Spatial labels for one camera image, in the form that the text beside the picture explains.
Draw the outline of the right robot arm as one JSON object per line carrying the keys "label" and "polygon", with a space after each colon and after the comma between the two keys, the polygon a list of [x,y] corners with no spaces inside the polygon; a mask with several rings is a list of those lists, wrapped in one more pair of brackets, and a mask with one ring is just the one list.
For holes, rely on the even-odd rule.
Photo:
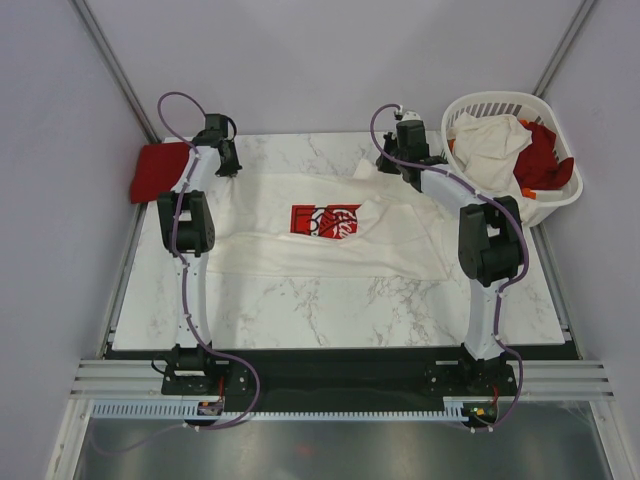
{"label": "right robot arm", "polygon": [[483,392],[509,375],[499,334],[505,290],[529,267],[519,207],[511,196],[489,198],[458,177],[441,157],[430,155],[426,129],[413,111],[396,110],[396,127],[384,135],[376,161],[414,189],[439,202],[458,220],[458,262],[470,281],[469,326],[457,377],[467,392]]}

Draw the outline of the white t shirt red print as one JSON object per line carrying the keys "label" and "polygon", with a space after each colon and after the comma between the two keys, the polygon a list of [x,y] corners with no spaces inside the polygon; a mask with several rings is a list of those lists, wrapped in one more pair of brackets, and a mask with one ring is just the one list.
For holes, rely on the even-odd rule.
{"label": "white t shirt red print", "polygon": [[441,282],[450,266],[438,205],[366,159],[351,177],[242,173],[208,191],[216,273],[403,277]]}

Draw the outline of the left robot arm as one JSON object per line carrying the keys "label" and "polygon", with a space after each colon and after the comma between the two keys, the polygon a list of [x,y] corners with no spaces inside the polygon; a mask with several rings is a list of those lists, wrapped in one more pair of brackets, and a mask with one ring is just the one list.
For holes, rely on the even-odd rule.
{"label": "left robot arm", "polygon": [[188,140],[187,164],[171,190],[156,205],[162,243],[172,255],[179,288],[174,347],[165,357],[164,380],[185,371],[185,382],[208,393],[219,382],[219,369],[206,360],[211,333],[206,311],[206,268],[216,232],[206,189],[213,177],[233,178],[242,170],[235,146],[237,127],[228,116],[205,116],[204,129]]}

